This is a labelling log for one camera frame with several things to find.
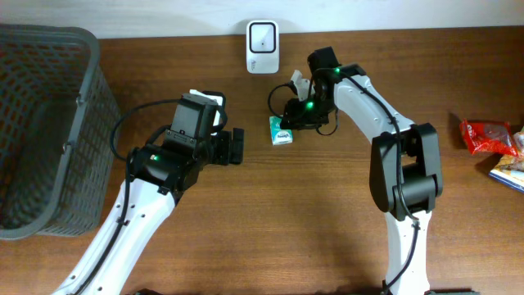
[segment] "small box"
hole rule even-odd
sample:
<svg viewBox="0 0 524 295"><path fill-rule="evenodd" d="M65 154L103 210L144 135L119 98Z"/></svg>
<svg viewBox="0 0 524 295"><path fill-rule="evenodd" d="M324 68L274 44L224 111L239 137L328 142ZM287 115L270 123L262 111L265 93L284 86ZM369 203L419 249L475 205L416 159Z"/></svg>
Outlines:
<svg viewBox="0 0 524 295"><path fill-rule="evenodd" d="M280 129L282 119L271 116L269 117L269 128L271 129L271 142L273 145L292 143L293 134L289 129Z"/></svg>

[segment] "wall plug-in device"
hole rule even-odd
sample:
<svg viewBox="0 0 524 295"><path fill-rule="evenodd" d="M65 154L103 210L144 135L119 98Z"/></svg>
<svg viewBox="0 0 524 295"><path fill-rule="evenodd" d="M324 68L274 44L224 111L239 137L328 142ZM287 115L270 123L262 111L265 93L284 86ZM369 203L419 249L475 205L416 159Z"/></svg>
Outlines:
<svg viewBox="0 0 524 295"><path fill-rule="evenodd" d="M274 74L280 62L278 24L253 20L246 27L246 65L252 74Z"/></svg>

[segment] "gray plastic basket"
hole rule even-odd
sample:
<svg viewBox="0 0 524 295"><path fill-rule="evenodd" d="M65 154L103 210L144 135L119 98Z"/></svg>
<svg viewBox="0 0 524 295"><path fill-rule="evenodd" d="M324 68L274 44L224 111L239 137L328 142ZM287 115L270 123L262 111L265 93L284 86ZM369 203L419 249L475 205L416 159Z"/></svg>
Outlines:
<svg viewBox="0 0 524 295"><path fill-rule="evenodd" d="M0 25L0 239L98 225L120 111L87 30Z"/></svg>

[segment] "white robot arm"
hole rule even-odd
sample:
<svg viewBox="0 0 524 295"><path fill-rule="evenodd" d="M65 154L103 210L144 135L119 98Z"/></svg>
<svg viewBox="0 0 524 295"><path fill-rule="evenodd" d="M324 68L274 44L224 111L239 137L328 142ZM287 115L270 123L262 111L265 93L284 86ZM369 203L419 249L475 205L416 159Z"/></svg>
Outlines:
<svg viewBox="0 0 524 295"><path fill-rule="evenodd" d="M144 147L128 155L126 180L115 205L79 264L54 294L119 294L151 236L184 191L196 183L200 170L208 164L242 163L243 130L222 130L227 121L222 93L191 91L181 99L162 101L168 102L179 104L173 123L162 126ZM123 118L156 104L136 107ZM156 146L161 134L165 134L164 142Z"/></svg>
<svg viewBox="0 0 524 295"><path fill-rule="evenodd" d="M75 293L93 271L118 225L116 221L124 208L124 191L125 183L122 183L115 205L106 221L79 264L54 292L55 295ZM173 212L173 195L158 193L158 186L154 184L136 179L130 184L129 191L125 221L127 225L121 230L102 267L82 294L120 294L149 239Z"/></svg>
<svg viewBox="0 0 524 295"><path fill-rule="evenodd" d="M435 198L442 192L436 131L429 124L415 125L402 116L375 90L362 68L341 66L331 48L315 51L308 64L315 86L312 88L295 71L288 86L298 98L287 103L280 127L318 131L328 123L329 112L336 109L357 124L372 144L369 186L386 216L389 266L383 292L422 295L430 287L426 275L427 226ZM399 170L401 195L395 182L398 146L402 153L417 158L411 166ZM418 220L413 223L406 216Z"/></svg>

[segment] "wooden table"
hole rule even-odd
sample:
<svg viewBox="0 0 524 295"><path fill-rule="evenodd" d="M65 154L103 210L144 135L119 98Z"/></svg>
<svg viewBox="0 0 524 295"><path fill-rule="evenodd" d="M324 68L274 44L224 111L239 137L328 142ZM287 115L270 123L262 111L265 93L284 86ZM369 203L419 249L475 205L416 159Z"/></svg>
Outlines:
<svg viewBox="0 0 524 295"><path fill-rule="evenodd" d="M164 294L303 294L380 287L387 268L386 223L368 187L370 146L341 116L331 137L294 133L274 147L266 99L306 57L333 46L357 61L398 111L440 135L444 193L429 227L433 288L482 294L524 289L524 195L488 178L497 156L472 157L459 120L524 124L524 28L417 29L281 36L276 75L246 71L244 36L102 40L102 69L122 110L178 98L189 89L228 98L228 129L246 130L241 166L208 166L155 233L124 286ZM290 98L279 92L281 111ZM120 151L169 123L175 106L126 122ZM113 165L105 219L124 178ZM95 233L1 242L6 294L46 294L74 268Z"/></svg>

